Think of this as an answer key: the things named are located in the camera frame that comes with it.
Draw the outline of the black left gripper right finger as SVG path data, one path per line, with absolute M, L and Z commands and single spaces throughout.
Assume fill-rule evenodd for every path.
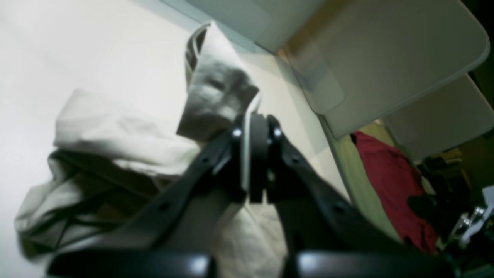
M 279 214 L 290 254 L 409 254 L 409 248 L 374 227 L 315 172 L 274 116 L 267 117 L 267 124 L 267 165 L 274 174 L 267 199 Z

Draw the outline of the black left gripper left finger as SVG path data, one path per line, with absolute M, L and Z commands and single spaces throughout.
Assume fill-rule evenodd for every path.
M 85 251 L 210 251 L 228 210 L 247 199 L 246 139 L 247 116 L 241 115 L 178 181 Z

